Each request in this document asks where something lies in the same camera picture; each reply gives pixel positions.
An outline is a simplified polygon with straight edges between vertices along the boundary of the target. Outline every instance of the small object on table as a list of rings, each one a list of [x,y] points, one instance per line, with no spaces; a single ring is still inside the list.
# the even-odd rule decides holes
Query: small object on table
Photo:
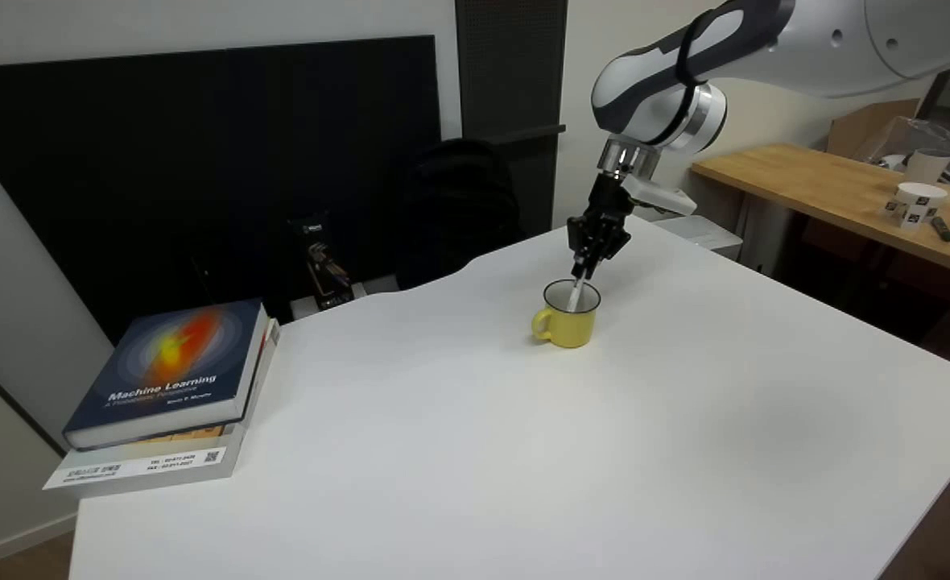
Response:
[[[552,281],[545,286],[545,309],[534,312],[531,335],[557,348],[581,348],[592,337],[601,293],[578,281]]]
[[[939,215],[931,215],[931,229],[938,233],[938,237],[939,237],[939,242],[945,242],[945,243],[950,243],[950,226],[945,226],[945,219],[939,219]]]
[[[890,199],[886,208],[894,215],[897,226],[924,226],[938,215],[944,199],[944,188],[900,181],[894,199]]]

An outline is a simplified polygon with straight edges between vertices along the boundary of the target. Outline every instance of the stacked book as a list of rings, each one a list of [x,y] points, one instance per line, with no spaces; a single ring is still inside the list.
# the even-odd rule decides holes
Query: stacked book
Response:
[[[260,298],[135,317],[65,424],[46,488],[121,491],[230,472],[277,345]]]

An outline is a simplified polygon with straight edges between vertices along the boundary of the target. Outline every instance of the floor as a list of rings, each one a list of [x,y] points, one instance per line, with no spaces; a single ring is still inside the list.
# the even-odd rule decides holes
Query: floor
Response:
[[[65,580],[73,536],[59,536],[46,545],[0,560],[0,580]]]
[[[0,580],[65,580],[72,536],[0,560]],[[881,580],[950,580],[950,485],[894,553]]]

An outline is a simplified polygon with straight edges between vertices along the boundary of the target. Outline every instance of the white tabletop surface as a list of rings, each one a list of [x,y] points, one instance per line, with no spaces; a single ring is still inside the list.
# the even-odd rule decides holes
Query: white tabletop surface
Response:
[[[78,580],[874,575],[950,479],[950,365],[627,221],[282,328],[234,478],[81,505]]]

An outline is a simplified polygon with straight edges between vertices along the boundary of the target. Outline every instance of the black panel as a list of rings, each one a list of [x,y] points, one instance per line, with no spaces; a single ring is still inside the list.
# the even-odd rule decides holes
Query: black panel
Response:
[[[458,0],[463,135],[511,163],[528,233],[550,229],[567,0]]]
[[[288,317],[316,211],[355,276],[390,273],[433,141],[431,39],[0,68],[0,182],[109,337],[234,296]]]

